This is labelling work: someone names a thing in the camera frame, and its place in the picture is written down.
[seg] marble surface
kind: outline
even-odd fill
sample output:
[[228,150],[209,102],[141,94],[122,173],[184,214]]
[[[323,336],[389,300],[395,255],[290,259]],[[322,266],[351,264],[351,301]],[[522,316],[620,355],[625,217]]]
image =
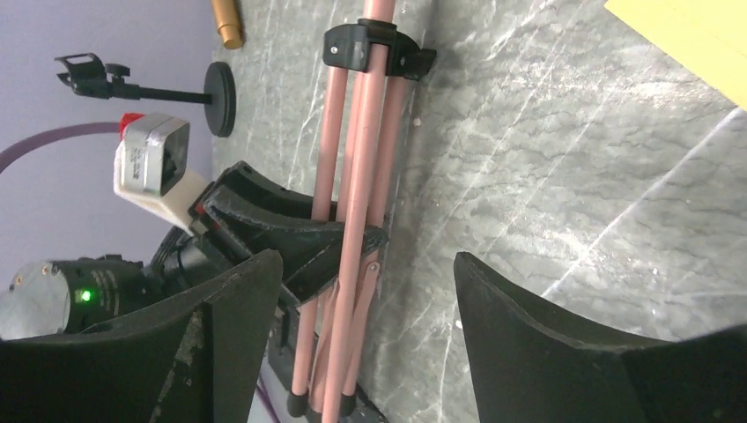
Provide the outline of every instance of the marble surface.
[[[241,3],[247,45],[215,53],[240,103],[215,172],[247,160],[310,193],[322,34],[362,2]],[[360,376],[391,421],[477,421],[451,270],[460,250],[634,333],[680,339],[747,321],[747,115],[603,3],[398,2],[401,30],[440,57],[409,97]]]

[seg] black clamp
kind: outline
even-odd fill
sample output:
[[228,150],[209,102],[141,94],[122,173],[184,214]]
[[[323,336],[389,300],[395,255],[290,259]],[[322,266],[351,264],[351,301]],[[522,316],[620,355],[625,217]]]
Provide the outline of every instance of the black clamp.
[[372,19],[358,19],[357,24],[335,26],[324,33],[322,60],[327,66],[366,72],[372,44],[389,47],[388,77],[419,81],[436,60],[436,50],[420,48],[412,38],[397,31],[395,24]]

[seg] black rubber foot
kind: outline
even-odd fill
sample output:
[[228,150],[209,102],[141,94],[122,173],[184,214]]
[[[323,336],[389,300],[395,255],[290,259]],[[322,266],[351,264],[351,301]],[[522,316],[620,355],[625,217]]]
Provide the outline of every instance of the black rubber foot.
[[211,104],[205,105],[208,127],[216,137],[228,137],[236,120],[236,84],[228,63],[211,63],[205,74],[204,92],[211,96]]
[[288,414],[291,417],[303,417],[308,410],[308,392],[298,396],[294,393],[288,394]]
[[348,397],[343,394],[342,402],[340,403],[340,417],[349,417],[352,412],[355,411],[355,396]]

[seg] yellow paper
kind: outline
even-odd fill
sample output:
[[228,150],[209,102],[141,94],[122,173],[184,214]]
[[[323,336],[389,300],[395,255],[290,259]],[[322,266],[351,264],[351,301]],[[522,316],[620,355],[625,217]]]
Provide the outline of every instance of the yellow paper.
[[605,7],[747,108],[747,0],[610,0]]

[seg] black stand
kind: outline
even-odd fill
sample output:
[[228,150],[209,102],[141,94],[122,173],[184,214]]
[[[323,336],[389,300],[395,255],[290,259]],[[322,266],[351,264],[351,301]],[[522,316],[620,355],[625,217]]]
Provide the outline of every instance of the black stand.
[[198,103],[205,107],[205,119],[213,135],[228,137],[236,119],[236,85],[228,63],[213,62],[205,73],[203,93],[145,88],[124,81],[129,68],[115,63],[104,64],[95,54],[57,57],[67,72],[57,77],[77,95],[108,100],[165,100]]

